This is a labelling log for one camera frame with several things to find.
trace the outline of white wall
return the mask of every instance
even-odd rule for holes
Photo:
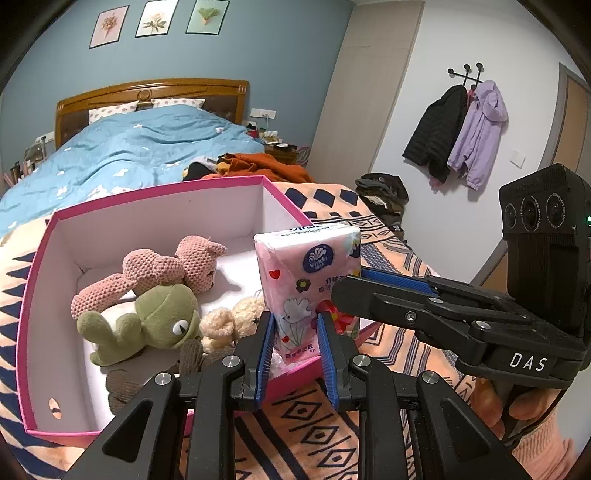
[[[496,81],[508,127],[488,184],[476,194],[450,174],[433,193],[428,177],[402,152],[425,108],[458,83],[447,69],[476,62]],[[410,201],[405,238],[440,275],[470,281],[502,236],[499,187],[536,171],[556,107],[558,64],[579,73],[558,40],[516,0],[427,0],[408,70],[372,171],[399,175]],[[509,162],[525,154],[522,169]]]

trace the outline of light switch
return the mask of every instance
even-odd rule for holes
[[[518,150],[513,150],[513,152],[511,152],[509,161],[518,168],[521,168],[525,162],[525,155]]]

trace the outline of door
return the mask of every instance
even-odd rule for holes
[[[369,172],[412,50],[423,2],[353,9],[310,153],[320,183],[355,188]]]
[[[562,163],[591,184],[591,89],[562,64],[556,112],[540,168],[552,163]],[[472,284],[507,292],[504,241],[499,243]]]

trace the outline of blue wall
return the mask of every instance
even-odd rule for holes
[[[119,42],[89,50],[102,11],[130,3]],[[4,171],[54,129],[56,103],[132,80],[250,81],[250,107],[277,111],[271,128],[311,145],[353,3],[230,0],[219,36],[185,35],[194,0],[178,0],[168,35],[135,38],[145,0],[78,0],[33,45],[2,98]]]

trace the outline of blue gripper pad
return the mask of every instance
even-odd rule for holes
[[[416,278],[406,277],[404,275],[397,275],[382,270],[375,270],[373,268],[362,268],[361,278],[366,278],[377,283],[384,283],[386,285],[392,285],[393,287],[406,288],[408,290],[415,290],[430,297],[437,297],[435,292],[427,282],[417,280]]]
[[[320,349],[320,359],[322,360],[322,370],[324,372],[324,383],[326,384],[326,396],[333,408],[339,411],[339,389],[336,380],[335,360],[330,349],[324,321],[320,321],[320,316],[318,320],[316,334],[318,336],[318,347]]]
[[[265,340],[261,348],[261,357],[256,368],[256,391],[255,403],[259,408],[262,406],[265,395],[267,394],[267,384],[269,374],[271,373],[271,357],[273,355],[273,345],[275,343],[275,317],[271,315],[265,332]]]

